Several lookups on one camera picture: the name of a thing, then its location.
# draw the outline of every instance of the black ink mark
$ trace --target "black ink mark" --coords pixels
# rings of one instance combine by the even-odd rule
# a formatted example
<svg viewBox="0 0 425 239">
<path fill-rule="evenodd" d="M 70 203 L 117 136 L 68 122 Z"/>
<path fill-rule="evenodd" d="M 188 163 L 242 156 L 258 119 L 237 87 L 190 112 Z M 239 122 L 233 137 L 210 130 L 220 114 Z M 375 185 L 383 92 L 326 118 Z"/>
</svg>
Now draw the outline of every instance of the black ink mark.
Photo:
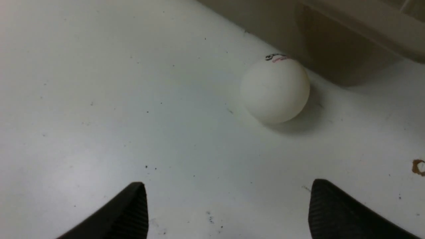
<svg viewBox="0 0 425 239">
<path fill-rule="evenodd" d="M 304 188 L 305 190 L 309 191 L 310 193 L 312 192 L 311 189 L 309 189 L 308 187 L 306 187 L 304 185 L 302 186 L 302 188 Z"/>
<path fill-rule="evenodd" d="M 287 57 L 286 55 L 279 54 L 279 53 L 277 53 L 277 54 L 270 54 L 270 55 L 266 56 L 266 61 L 269 61 L 269 60 L 273 59 L 273 57 L 275 57 L 275 56 Z"/>
</svg>

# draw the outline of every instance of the beige plastic wall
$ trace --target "beige plastic wall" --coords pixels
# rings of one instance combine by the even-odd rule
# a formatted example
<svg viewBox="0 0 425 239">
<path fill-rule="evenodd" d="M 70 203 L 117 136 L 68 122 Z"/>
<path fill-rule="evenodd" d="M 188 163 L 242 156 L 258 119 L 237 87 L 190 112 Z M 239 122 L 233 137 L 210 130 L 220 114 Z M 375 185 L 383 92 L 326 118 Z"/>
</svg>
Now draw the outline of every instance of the beige plastic wall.
<svg viewBox="0 0 425 239">
<path fill-rule="evenodd" d="M 198 1 L 339 85 L 360 84 L 399 59 L 297 0 Z"/>
</svg>

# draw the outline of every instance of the beige plastic container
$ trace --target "beige plastic container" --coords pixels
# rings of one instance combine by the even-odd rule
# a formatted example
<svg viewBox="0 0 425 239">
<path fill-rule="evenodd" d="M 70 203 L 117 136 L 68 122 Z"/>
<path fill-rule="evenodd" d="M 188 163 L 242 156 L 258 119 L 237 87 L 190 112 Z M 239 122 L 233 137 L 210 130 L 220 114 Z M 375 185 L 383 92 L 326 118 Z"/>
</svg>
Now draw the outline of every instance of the beige plastic container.
<svg viewBox="0 0 425 239">
<path fill-rule="evenodd" d="M 340 85 L 425 63 L 425 0 L 198 0 Z"/>
</svg>

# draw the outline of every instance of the dirt spot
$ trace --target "dirt spot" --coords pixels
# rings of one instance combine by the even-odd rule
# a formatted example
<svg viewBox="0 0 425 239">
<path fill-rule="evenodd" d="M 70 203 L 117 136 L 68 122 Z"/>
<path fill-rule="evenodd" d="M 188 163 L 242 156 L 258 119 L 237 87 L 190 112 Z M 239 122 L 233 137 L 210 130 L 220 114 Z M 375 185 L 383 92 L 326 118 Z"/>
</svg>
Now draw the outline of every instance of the dirt spot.
<svg viewBox="0 0 425 239">
<path fill-rule="evenodd" d="M 425 161 L 423 161 L 422 159 L 415 159 L 415 160 L 413 160 L 413 162 L 412 162 L 412 172 L 414 174 L 418 174 L 418 175 L 421 175 L 422 177 L 425 177 L 425 171 L 422 172 L 419 169 L 419 164 L 420 163 L 425 163 Z"/>
</svg>

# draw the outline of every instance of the white surface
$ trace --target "white surface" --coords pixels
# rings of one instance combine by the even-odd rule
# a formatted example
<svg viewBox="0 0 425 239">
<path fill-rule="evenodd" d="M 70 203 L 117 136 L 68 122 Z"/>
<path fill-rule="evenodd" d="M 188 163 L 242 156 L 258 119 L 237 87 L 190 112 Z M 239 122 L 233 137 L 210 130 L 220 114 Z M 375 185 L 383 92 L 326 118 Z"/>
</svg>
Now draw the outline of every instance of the white surface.
<svg viewBox="0 0 425 239">
<path fill-rule="evenodd" d="M 237 92 L 275 50 L 192 0 L 0 6 L 2 239 L 55 238 L 132 181 L 151 239 L 309 238 L 315 178 L 425 237 L 423 66 L 350 90 L 309 72 L 306 111 L 269 129 Z"/>
<path fill-rule="evenodd" d="M 258 60 L 245 73 L 241 100 L 260 122 L 279 124 L 297 116 L 307 103 L 310 81 L 296 60 L 277 55 Z"/>
</svg>

